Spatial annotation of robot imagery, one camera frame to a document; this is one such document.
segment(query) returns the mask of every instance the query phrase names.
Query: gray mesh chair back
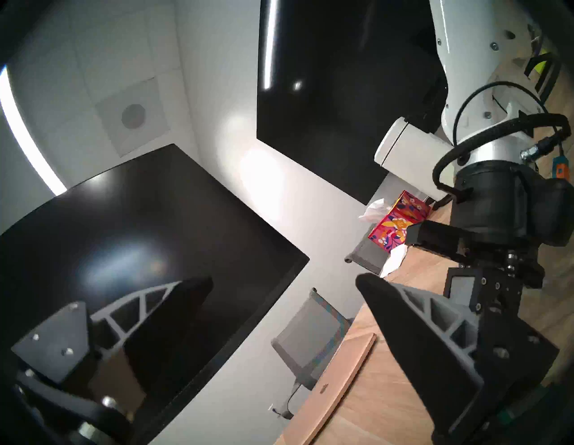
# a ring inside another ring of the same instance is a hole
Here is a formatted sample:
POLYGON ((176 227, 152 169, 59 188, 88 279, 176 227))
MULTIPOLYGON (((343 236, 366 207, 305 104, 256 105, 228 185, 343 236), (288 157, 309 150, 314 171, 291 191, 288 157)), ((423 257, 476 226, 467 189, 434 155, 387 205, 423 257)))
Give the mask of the gray mesh chair back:
MULTIPOLYGON (((293 395, 300 385, 311 390, 331 361, 351 323, 316 289, 283 331, 271 341, 271 346, 295 375, 293 395)), ((292 415, 284 404, 283 417, 292 415)))

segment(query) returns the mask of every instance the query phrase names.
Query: tissue box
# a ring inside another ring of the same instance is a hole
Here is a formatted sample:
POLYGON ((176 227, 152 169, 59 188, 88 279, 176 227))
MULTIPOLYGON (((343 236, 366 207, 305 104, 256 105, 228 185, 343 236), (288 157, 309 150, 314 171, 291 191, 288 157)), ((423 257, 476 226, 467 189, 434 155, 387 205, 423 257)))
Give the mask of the tissue box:
POLYGON ((369 234, 369 239, 390 252, 405 242, 406 228, 424 221, 430 212, 429 206, 404 190, 391 211, 369 234))

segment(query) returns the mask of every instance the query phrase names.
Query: screw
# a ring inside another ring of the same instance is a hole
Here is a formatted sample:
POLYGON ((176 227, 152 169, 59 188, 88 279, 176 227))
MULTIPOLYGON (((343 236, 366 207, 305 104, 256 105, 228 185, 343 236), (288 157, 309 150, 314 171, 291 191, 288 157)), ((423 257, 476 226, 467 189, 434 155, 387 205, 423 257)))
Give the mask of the screw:
POLYGON ((113 397, 104 396, 102 399, 102 405, 104 405, 106 408, 115 408, 118 404, 113 397))
POLYGON ((503 358, 503 359, 508 359, 510 358, 510 353, 504 349, 503 347, 495 347, 492 348, 492 352, 494 353, 494 355, 496 355, 498 358, 503 358))

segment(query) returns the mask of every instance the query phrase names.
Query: cable connector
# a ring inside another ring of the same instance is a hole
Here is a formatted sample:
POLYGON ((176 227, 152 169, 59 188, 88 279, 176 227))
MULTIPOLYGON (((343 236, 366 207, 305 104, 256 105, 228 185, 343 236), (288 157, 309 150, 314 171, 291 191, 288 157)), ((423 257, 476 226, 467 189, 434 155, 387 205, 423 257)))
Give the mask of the cable connector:
POLYGON ((524 162, 534 162, 536 159, 546 156, 552 153, 554 147, 563 140, 563 134, 561 130, 554 133, 552 136, 547 136, 540 139, 535 145, 529 149, 520 152, 520 158, 524 162))

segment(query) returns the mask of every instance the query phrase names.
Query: wooden surface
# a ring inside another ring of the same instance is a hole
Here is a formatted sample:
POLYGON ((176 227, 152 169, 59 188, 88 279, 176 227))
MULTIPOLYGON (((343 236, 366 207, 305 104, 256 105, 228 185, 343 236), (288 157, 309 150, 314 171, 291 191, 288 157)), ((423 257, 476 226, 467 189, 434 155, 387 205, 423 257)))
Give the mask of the wooden surface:
POLYGON ((309 445, 351 385, 376 338, 370 332, 341 343, 297 416, 283 431, 286 445, 309 445))
MULTIPOLYGON (((564 67, 546 107, 551 113, 566 115, 574 126, 574 83, 564 67)), ((535 139, 551 133, 551 129, 537 130, 535 139)), ((574 137, 563 146, 570 161, 570 182, 574 184, 574 137)), ((551 177, 552 158, 557 155, 555 149, 537 162, 543 177, 551 177)), ((448 223, 450 210, 450 206, 444 207, 431 219, 448 223)), ((559 380, 574 358, 574 237, 566 247, 541 246, 538 262, 546 270, 544 286, 524 289, 519 316, 560 348, 545 379, 548 382, 559 380)), ((387 279, 442 294, 447 269, 455 266, 450 260, 410 247, 401 267, 387 279)), ((431 444, 433 423, 364 304, 346 338, 367 332, 376 333, 378 339, 313 444, 431 444)))

